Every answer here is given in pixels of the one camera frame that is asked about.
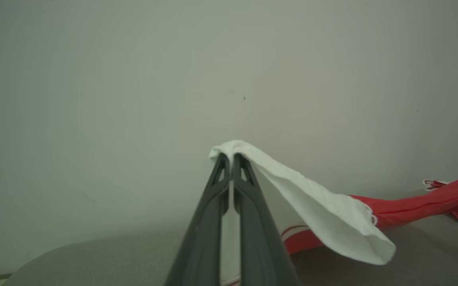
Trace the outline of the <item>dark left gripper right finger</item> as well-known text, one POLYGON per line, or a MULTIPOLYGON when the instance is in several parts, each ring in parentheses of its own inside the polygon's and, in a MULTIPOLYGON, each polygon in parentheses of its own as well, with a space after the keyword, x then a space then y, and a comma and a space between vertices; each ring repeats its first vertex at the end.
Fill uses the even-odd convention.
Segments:
POLYGON ((299 286, 297 272, 282 243, 251 163, 234 156, 235 204, 240 215, 242 286, 299 286))

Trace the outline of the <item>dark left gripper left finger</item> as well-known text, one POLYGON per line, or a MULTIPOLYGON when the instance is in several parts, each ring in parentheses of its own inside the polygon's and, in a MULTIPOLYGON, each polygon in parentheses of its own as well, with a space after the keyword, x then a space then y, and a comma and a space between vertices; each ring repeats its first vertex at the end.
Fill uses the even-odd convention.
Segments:
POLYGON ((219 154, 185 232, 166 286, 220 286, 222 217, 229 208, 230 161, 219 154))

